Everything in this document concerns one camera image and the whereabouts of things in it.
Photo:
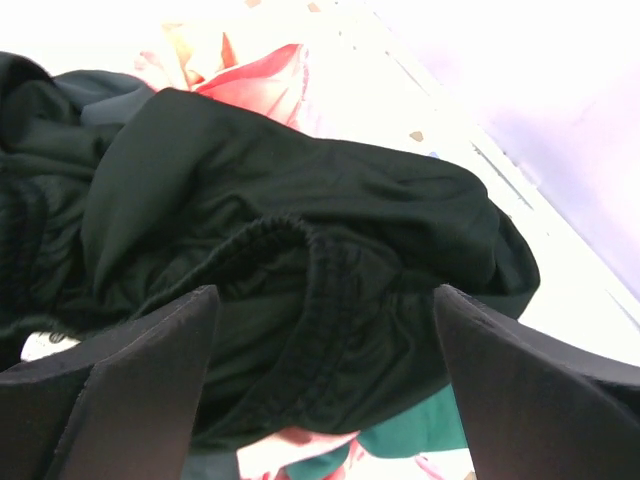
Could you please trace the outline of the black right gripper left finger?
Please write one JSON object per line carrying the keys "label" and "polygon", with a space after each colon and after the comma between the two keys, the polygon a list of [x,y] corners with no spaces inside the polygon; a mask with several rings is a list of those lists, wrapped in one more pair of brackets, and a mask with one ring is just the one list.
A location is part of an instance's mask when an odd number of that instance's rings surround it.
{"label": "black right gripper left finger", "polygon": [[2,372],[2,478],[179,478],[218,307],[202,287]]}

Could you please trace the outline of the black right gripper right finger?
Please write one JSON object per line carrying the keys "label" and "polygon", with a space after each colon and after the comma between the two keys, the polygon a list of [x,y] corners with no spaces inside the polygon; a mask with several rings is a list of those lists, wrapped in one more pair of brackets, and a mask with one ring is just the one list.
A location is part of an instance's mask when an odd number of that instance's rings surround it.
{"label": "black right gripper right finger", "polygon": [[450,286],[434,319],[476,476],[639,476],[639,369],[502,315]]}

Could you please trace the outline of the black shorts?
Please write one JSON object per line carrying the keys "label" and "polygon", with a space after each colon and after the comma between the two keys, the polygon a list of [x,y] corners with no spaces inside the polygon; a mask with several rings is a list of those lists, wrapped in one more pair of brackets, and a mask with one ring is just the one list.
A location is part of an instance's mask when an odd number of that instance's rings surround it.
{"label": "black shorts", "polygon": [[87,125],[38,65],[2,55],[4,363],[30,332],[86,339],[213,285],[195,449],[362,431],[446,384],[443,284],[514,318],[540,284],[466,169],[173,89]]}

